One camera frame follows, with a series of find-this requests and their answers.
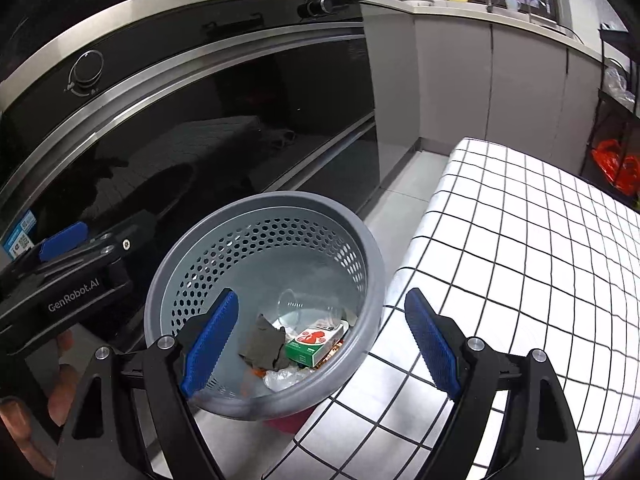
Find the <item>black oven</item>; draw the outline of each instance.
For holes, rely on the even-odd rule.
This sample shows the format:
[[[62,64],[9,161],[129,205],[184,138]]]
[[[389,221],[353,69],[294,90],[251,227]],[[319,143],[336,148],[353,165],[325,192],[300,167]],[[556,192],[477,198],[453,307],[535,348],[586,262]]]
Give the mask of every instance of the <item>black oven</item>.
[[[78,221],[91,237],[140,210],[156,217],[154,240],[127,261],[133,293],[85,322],[96,335],[130,346],[162,257],[216,209],[275,189],[353,210],[372,195],[380,174],[359,2],[328,0],[331,12],[310,16],[319,1],[208,1],[149,16],[84,44],[5,110],[8,251],[23,230],[36,244]]]

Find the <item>stove knob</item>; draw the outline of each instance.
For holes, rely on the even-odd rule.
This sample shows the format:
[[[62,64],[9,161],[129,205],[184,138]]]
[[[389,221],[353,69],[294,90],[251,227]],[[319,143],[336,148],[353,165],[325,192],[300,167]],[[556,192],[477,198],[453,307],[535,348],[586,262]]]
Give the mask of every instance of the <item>stove knob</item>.
[[[102,75],[104,58],[97,50],[89,50],[82,54],[71,69],[70,82],[83,90],[89,90]]]
[[[325,16],[334,12],[334,4],[331,0],[308,0],[302,9],[300,15],[303,18],[314,18],[316,16]]]

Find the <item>white checkered tablecloth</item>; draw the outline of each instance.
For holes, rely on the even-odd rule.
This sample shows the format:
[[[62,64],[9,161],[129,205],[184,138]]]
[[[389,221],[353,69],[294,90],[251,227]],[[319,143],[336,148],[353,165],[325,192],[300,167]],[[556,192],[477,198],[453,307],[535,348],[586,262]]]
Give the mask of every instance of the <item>white checkered tablecloth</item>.
[[[462,140],[387,292],[371,352],[263,479],[413,480],[452,407],[404,320],[414,287],[466,336],[501,352],[546,351],[584,474],[597,478],[640,412],[638,225],[635,212],[558,168]],[[469,479],[484,477],[505,402],[499,392]]]

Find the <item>metal screw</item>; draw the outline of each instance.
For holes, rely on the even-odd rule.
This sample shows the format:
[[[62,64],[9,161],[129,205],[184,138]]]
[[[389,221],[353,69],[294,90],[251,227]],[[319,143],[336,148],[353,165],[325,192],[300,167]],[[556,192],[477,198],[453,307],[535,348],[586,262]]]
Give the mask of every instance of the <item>metal screw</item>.
[[[160,339],[158,339],[158,348],[162,350],[168,350],[175,343],[175,339],[170,335],[163,335]]]
[[[546,361],[546,354],[540,348],[535,348],[531,355],[539,363]]]
[[[479,337],[471,337],[466,342],[466,345],[471,348],[474,352],[479,352],[484,348],[484,341]]]
[[[103,359],[106,359],[110,353],[111,353],[111,350],[109,350],[108,346],[101,346],[95,351],[95,358],[100,359],[100,361],[102,361]]]

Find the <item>oven door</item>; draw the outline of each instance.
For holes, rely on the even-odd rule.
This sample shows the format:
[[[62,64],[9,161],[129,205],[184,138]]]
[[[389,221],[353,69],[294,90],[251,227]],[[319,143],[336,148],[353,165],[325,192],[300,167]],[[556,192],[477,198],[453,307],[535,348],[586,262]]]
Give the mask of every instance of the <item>oven door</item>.
[[[283,27],[197,48],[116,85],[47,137],[47,155],[2,209],[3,241],[29,212],[33,243],[77,221],[91,236],[153,213],[153,242],[127,262],[134,293],[85,323],[113,341],[184,232],[284,184],[371,121],[373,109],[361,23]]]

